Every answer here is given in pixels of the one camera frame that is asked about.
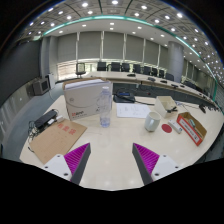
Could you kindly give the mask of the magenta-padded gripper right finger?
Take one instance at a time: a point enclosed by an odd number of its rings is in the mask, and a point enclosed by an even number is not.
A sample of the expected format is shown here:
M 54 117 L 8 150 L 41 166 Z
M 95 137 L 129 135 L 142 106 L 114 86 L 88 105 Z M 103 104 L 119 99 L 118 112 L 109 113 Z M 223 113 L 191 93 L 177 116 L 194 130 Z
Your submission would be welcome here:
M 133 144 L 132 153 L 145 185 L 181 170 L 181 166 L 168 155 L 159 155 L 137 143 Z

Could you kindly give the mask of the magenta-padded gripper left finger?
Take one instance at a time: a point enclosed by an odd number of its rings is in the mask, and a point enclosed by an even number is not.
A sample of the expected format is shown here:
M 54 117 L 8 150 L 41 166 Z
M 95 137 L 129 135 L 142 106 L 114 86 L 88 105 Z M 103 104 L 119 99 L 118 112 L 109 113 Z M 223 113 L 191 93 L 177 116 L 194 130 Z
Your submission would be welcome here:
M 90 153 L 91 145 L 87 143 L 66 155 L 56 154 L 42 169 L 79 185 Z

